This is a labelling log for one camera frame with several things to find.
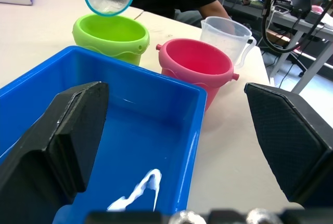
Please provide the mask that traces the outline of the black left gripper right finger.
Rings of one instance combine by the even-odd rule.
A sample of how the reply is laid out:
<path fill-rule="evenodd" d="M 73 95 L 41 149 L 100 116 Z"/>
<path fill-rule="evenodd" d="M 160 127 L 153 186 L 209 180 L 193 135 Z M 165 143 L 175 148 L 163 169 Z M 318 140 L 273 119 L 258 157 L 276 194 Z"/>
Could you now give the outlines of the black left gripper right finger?
<path fill-rule="evenodd" d="M 260 148 L 280 189 L 304 208 L 332 206 L 332 127 L 298 94 L 244 88 Z"/>

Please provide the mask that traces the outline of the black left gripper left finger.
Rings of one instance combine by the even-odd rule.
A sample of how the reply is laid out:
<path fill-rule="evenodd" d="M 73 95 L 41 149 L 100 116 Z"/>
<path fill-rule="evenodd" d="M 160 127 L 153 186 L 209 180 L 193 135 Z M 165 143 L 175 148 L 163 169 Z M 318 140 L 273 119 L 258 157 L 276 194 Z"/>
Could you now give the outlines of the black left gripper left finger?
<path fill-rule="evenodd" d="M 54 97 L 1 164 L 1 223 L 52 223 L 87 189 L 108 100 L 104 82 Z"/>

